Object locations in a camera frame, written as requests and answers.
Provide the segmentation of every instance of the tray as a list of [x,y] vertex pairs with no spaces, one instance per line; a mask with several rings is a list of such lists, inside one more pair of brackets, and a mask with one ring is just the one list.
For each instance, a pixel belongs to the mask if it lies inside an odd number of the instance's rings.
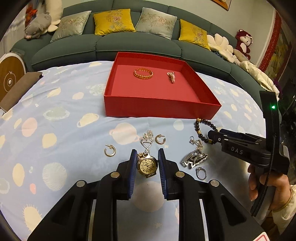
[[[133,75],[140,67],[153,71],[147,80]],[[175,83],[167,76],[175,72]],[[106,116],[165,117],[210,120],[221,105],[185,62],[151,54],[118,52],[105,94]]]

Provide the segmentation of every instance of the hand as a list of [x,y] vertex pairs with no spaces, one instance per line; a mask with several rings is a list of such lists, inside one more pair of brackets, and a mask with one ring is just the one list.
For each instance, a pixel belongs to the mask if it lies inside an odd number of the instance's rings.
[[[255,166],[250,164],[248,167],[249,176],[249,198],[254,201],[258,197],[257,177],[255,174]],[[261,184],[265,183],[267,173],[260,176]],[[272,171],[267,183],[268,186],[275,186],[276,191],[269,210],[277,210],[284,206],[291,197],[289,179],[286,175]]]

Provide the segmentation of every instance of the throw pillow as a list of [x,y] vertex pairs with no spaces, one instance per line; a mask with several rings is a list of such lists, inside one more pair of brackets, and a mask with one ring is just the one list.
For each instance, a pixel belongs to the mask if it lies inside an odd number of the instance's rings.
[[90,13],[91,11],[85,11],[63,17],[50,42],[52,43],[65,37],[81,35]]
[[137,32],[155,34],[171,40],[176,20],[176,16],[143,7],[135,29]]
[[106,35],[116,32],[135,32],[131,21],[130,9],[118,9],[94,14],[95,35]]
[[181,35],[179,40],[199,45],[211,51],[207,42],[207,31],[199,28],[192,23],[180,19]]
[[233,53],[235,54],[235,56],[238,58],[239,61],[243,62],[243,61],[249,61],[248,58],[246,56],[244,56],[242,54],[242,52],[240,52],[237,49],[233,50]]

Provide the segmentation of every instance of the watch face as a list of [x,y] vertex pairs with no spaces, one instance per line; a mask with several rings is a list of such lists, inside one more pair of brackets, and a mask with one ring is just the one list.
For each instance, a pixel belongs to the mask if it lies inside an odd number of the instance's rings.
[[156,169],[156,163],[152,159],[145,159],[140,163],[140,171],[145,175],[154,173]]

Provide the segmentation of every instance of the green sofa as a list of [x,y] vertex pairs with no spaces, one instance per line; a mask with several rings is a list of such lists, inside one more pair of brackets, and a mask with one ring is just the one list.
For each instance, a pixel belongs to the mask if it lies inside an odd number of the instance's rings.
[[[131,9],[131,19],[136,26],[143,7],[165,12],[178,19],[173,29],[172,40],[140,32],[94,35],[93,15],[112,9]],[[214,36],[219,33],[236,46],[237,40],[215,24],[185,10],[143,0],[96,0],[80,3],[64,9],[63,17],[91,10],[82,35],[68,37],[50,43],[53,33],[39,39],[18,41],[11,49],[23,54],[28,71],[39,71],[53,66],[85,63],[96,60],[113,61],[118,51],[151,53],[185,60],[195,71],[232,83],[248,92],[261,107],[259,91],[263,88],[243,69],[231,64],[198,45],[179,41],[180,19],[206,30]]]

